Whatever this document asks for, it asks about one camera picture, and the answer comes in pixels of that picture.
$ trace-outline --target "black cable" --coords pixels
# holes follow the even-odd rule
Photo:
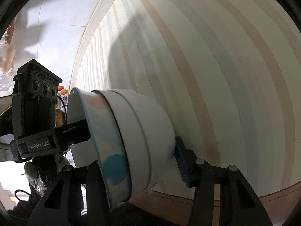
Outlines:
[[[28,192],[26,192],[26,191],[24,191],[24,190],[22,190],[22,189],[17,189],[16,191],[15,191],[15,197],[18,199],[18,200],[20,200],[20,201],[22,201],[18,196],[17,196],[17,193],[18,192],[23,192],[23,193],[25,193],[25,194],[27,194],[27,195],[31,195],[31,194],[29,194]]]
[[[64,111],[65,111],[65,120],[64,120],[63,125],[65,125],[66,122],[67,122],[67,111],[66,111],[66,107],[65,107],[65,105],[64,105],[64,101],[62,100],[61,96],[58,95],[58,98],[61,100],[61,102],[62,102],[62,104],[63,104],[63,107],[64,107]]]

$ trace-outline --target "screw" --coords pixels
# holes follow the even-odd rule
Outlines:
[[[235,172],[235,171],[237,170],[237,167],[234,166],[234,165],[230,165],[230,166],[229,166],[229,169],[230,169],[231,171]]]
[[[66,166],[64,166],[63,169],[64,169],[65,172],[69,172],[70,170],[73,169],[73,166],[71,166],[71,165],[66,165]]]
[[[203,164],[205,164],[205,161],[203,159],[197,159],[195,161],[195,163],[198,164],[198,165],[203,165]]]

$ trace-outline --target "camera lens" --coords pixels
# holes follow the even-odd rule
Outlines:
[[[47,83],[44,83],[44,85],[43,85],[43,94],[44,94],[44,96],[48,96],[48,94],[49,94],[49,86]]]
[[[40,87],[40,83],[39,83],[39,81],[38,81],[37,79],[35,79],[35,80],[33,81],[33,90],[34,90],[35,92],[37,92],[38,89],[39,89],[39,87]]]
[[[52,89],[52,96],[54,97],[56,95],[55,88]]]

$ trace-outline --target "striped surface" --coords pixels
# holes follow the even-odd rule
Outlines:
[[[188,148],[261,196],[301,180],[300,49],[275,0],[115,0],[76,84],[154,98]],[[193,196],[175,162],[154,190]]]

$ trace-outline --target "white tiled wall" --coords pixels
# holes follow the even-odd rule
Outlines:
[[[14,71],[39,61],[69,87],[83,32],[99,0],[30,0],[20,11],[13,37]]]

